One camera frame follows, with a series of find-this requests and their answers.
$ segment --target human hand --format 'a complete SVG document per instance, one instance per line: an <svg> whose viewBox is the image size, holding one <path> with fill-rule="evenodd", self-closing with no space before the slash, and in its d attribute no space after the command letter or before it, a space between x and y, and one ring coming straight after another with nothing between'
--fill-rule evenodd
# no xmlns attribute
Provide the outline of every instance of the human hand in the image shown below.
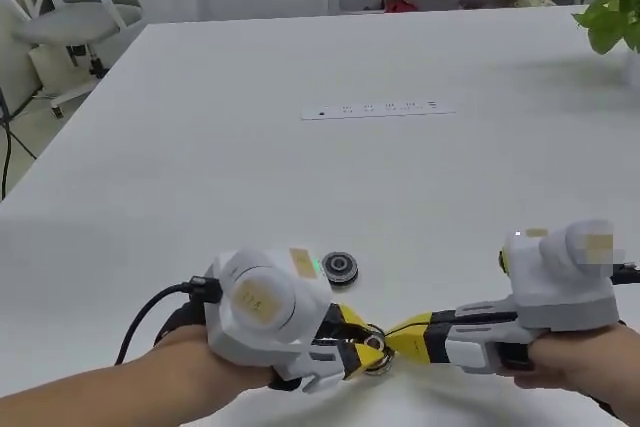
<svg viewBox="0 0 640 427"><path fill-rule="evenodd" d="M606 402L640 425L640 334L623 325L549 334L529 346L533 372L506 372L523 389L564 389Z"/></svg>
<svg viewBox="0 0 640 427"><path fill-rule="evenodd" d="M209 349L202 326L181 327L141 357L146 369L164 369L179 397L176 405L183 423L207 417L233 401L242 392L265 387L271 369L241 367L216 356Z"/></svg>

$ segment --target white table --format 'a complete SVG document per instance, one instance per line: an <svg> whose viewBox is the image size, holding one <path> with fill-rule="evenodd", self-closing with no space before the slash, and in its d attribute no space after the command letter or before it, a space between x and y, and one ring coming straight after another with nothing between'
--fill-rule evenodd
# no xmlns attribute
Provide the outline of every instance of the white table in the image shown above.
<svg viewBox="0 0 640 427"><path fill-rule="evenodd" d="M507 295L496 257L512 228L606 216L638 258L640 100L622 52L591 53L569 13L149 27L0 207L0 395L109 365L141 305L222 249L346 250L361 276L337 299L383 327ZM457 113L300 120L429 98ZM640 327L638 291L618 293ZM578 396L398 362L317 396L248 395L202 425L398 423L611 420Z"/></svg>

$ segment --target white device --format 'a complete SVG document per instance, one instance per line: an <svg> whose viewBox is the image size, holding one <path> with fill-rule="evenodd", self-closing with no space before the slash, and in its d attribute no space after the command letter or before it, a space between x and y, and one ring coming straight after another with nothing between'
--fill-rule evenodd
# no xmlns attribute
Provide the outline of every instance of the white device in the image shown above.
<svg viewBox="0 0 640 427"><path fill-rule="evenodd" d="M513 232L503 249L520 325L528 329L597 329L618 321L610 277L613 225L600 219L552 232Z"/></svg>
<svg viewBox="0 0 640 427"><path fill-rule="evenodd" d="M205 304L209 347L217 355L273 367L285 381L309 378L307 393L344 378L337 346L314 343L332 291L309 249L224 253L205 276L218 279L223 292L219 304Z"/></svg>

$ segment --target yellow sticker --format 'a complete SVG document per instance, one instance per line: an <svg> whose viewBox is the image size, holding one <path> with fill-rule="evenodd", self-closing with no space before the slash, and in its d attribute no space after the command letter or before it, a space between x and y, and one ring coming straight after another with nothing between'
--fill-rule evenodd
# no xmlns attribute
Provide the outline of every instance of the yellow sticker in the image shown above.
<svg viewBox="0 0 640 427"><path fill-rule="evenodd" d="M549 235L549 231L547 229L527 229L526 232L527 237L537 238L537 237L546 237Z"/></svg>
<svg viewBox="0 0 640 427"><path fill-rule="evenodd" d="M318 274L316 274L316 269L313 268L313 262L307 250L289 249L289 252L291 252L291 259L300 277L304 279L318 278Z"/></svg>
<svg viewBox="0 0 640 427"><path fill-rule="evenodd" d="M282 307L268 289L253 280L245 280L236 290L233 304L263 325L273 322Z"/></svg>
<svg viewBox="0 0 640 427"><path fill-rule="evenodd" d="M613 250L613 235L587 235L587 250Z"/></svg>

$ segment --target floor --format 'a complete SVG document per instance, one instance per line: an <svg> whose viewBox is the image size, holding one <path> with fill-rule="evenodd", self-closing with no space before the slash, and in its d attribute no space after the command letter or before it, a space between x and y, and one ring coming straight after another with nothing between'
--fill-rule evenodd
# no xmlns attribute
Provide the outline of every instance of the floor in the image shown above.
<svg viewBox="0 0 640 427"><path fill-rule="evenodd" d="M49 142L62 130L73 113L78 110L83 98L67 102L63 106L65 117L56 119L51 112L50 103L46 99L34 99L25 110L11 122L11 131L36 156L47 148ZM0 130L0 169L7 152L7 141L4 132ZM11 163L7 176L7 191L10 191L22 176L31 168L33 159L15 140L12 143Z"/></svg>

